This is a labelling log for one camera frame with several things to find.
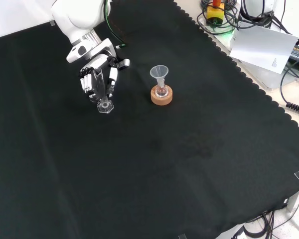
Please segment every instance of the green cable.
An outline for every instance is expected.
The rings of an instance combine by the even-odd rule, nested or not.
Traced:
[[[122,44],[119,46],[120,48],[126,46],[126,44],[124,43],[124,41],[114,33],[114,31],[112,30],[112,28],[111,28],[111,26],[110,26],[109,19],[108,19],[108,0],[105,0],[105,1],[104,1],[104,5],[105,5],[105,6],[104,6],[104,7],[105,7],[105,20],[106,20],[106,23],[107,23],[107,25],[108,25],[108,27],[109,27],[109,30],[111,31],[111,33],[112,33],[112,34],[113,34],[113,35],[114,35],[120,42],[122,42]]]

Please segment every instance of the black cloth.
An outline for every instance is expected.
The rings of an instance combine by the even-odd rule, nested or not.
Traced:
[[[299,190],[299,127],[188,15],[171,0],[112,7],[132,64],[109,115],[84,98],[85,62],[66,62],[58,27],[0,38],[0,239],[214,239]],[[158,64],[165,107],[150,101]]]

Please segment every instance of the funnel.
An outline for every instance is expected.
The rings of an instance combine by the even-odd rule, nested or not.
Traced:
[[[154,66],[150,70],[150,75],[157,80],[157,87],[155,89],[155,95],[157,97],[166,97],[168,95],[168,88],[164,84],[165,76],[168,74],[167,66],[158,65]]]

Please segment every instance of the white table surface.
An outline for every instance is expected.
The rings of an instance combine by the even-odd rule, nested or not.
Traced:
[[[193,18],[193,20],[196,21],[197,16],[201,13],[200,0],[174,0],[174,1],[181,7],[181,9],[185,10],[185,12],[188,13],[189,16]],[[293,6],[289,8],[286,7],[286,13],[285,13],[283,23],[285,27],[288,29],[288,31],[290,31],[293,34],[297,34],[297,36],[299,36],[299,24],[296,29],[293,29],[292,28],[293,24],[291,23],[291,20],[288,20],[291,19],[291,17],[288,18],[288,16],[292,16],[293,14],[294,16],[295,15],[299,16],[299,11],[297,11],[297,9],[295,9],[295,7]],[[216,42],[217,46],[219,46],[223,52],[229,55],[229,50],[217,38],[215,38],[212,35],[210,35],[210,37],[213,39],[214,42]],[[257,81],[257,78],[253,76],[241,62],[237,60],[235,60],[235,62],[237,62],[238,66],[242,69],[242,71],[246,73],[247,77],[251,78],[255,84],[259,85],[260,89],[263,89],[267,95],[273,98],[273,101],[277,102],[280,107],[284,108],[286,113],[291,116],[292,120],[296,121],[299,125],[299,113],[296,113],[295,111],[286,108],[286,103],[282,99],[279,89],[274,89],[270,91],[266,90],[263,87],[263,85]],[[295,81],[283,86],[283,93],[287,101],[299,105],[299,81]]]

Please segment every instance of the robotic hand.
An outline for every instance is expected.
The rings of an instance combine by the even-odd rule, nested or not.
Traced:
[[[93,89],[86,88],[87,85],[95,85],[95,78],[87,75],[93,69],[111,67],[110,81],[106,87],[106,94],[113,95],[114,86],[117,80],[118,71],[130,65],[129,59],[118,60],[115,48],[107,38],[100,40],[94,31],[94,27],[104,21],[103,8],[104,0],[57,0],[52,6],[52,15],[61,31],[69,38],[73,47],[67,56],[69,63],[84,57],[91,61],[86,64],[79,72],[82,88],[91,102],[97,103],[100,99],[93,97]],[[108,13],[111,5],[107,4]]]

